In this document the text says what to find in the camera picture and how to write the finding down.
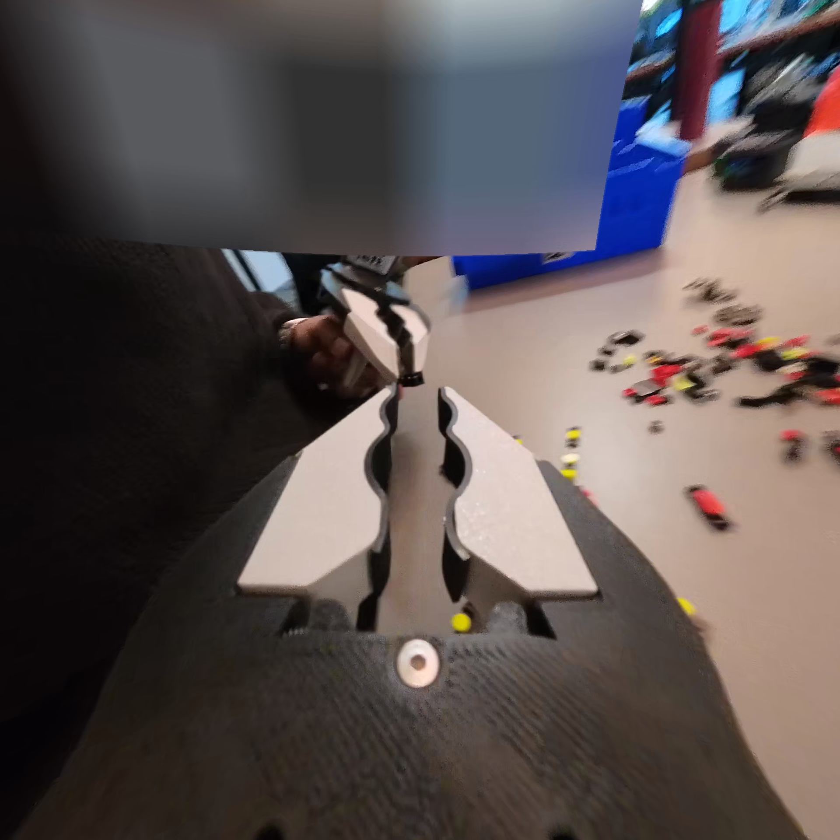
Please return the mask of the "black battery charger case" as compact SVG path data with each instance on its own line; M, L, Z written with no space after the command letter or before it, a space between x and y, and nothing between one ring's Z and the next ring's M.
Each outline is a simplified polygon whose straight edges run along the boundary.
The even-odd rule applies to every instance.
M722 190L762 190L784 174L799 137L792 131L730 136L716 146L712 176Z

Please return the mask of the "pile of loose lego pieces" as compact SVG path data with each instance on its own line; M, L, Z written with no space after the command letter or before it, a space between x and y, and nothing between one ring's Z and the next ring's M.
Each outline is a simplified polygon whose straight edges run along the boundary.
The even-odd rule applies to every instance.
M759 409L798 402L838 406L837 336L829 340L829 350L815 350L807 333L789 338L764 335L759 330L764 315L761 306L741 303L737 291L716 277L693 279L683 291L688 302L710 309L707 321L689 331L700 341L699 353L644 350L644 333L632 329L609 335L587 368L611 375L638 368L641 380L622 390L622 398L637 405L665 406L678 396L697 404L713 402L721 396L720 378L746 365L778 383L766 394L736 397L738 407Z

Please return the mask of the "maroon bottle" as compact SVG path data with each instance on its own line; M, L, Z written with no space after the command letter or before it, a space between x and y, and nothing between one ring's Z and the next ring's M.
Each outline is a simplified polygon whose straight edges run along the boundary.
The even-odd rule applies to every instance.
M711 86L718 77L722 1L685 1L675 57L671 118L678 136L696 141L704 133Z

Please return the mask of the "person's left forearm black sleeve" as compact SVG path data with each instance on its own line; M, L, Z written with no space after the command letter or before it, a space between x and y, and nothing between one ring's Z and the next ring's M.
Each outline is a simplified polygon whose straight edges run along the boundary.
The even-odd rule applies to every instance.
M260 390L267 390L279 413L292 423L313 426L328 423L335 412L334 394L321 392L303 381L302 373L277 340L286 320L322 315L300 311L283 297L264 290L244 290L239 304L248 327L248 366Z

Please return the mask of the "red black lego subassembly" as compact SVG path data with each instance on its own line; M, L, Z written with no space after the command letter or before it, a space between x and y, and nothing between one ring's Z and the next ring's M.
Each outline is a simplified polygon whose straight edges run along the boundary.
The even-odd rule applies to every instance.
M727 531L732 522L718 496L705 485L685 488L684 493L700 517L713 529Z

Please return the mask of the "person's left hand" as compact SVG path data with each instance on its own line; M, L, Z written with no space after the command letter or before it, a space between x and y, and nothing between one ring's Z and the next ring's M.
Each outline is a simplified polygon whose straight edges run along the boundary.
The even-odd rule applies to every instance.
M371 391L370 376L363 363L351 377L356 352L344 334L342 322L328 314L308 318L296 331L294 350L286 350L303 381L343 399L367 396Z

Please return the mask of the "orange traffic cone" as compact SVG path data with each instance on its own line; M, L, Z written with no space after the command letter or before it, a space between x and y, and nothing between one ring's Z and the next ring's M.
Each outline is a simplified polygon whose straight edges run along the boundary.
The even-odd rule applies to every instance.
M839 131L839 79L828 80L817 96L803 138Z

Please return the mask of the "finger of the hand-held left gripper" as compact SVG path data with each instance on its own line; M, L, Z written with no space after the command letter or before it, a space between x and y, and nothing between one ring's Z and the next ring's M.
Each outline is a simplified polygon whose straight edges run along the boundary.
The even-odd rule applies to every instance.
M401 308L401 318L409 335L407 361L403 363L402 378L422 378L431 339L431 321L419 308Z
M400 349L371 297L349 287L341 289L346 308L343 330L365 366L371 367L383 382L400 379Z

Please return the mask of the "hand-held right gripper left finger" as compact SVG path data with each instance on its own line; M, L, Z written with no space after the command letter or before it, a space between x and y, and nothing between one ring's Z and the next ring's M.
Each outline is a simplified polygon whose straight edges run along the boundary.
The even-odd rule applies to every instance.
M387 386L300 452L238 577L242 594L336 602L357 630L376 629L398 403Z

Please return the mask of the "blue plastic bin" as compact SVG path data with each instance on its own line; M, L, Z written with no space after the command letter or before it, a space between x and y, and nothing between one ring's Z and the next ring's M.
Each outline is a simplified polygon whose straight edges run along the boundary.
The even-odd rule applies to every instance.
M690 144L669 137L648 140L642 131L648 100L624 100L619 110L594 249L454 256L454 275L476 291L659 248Z

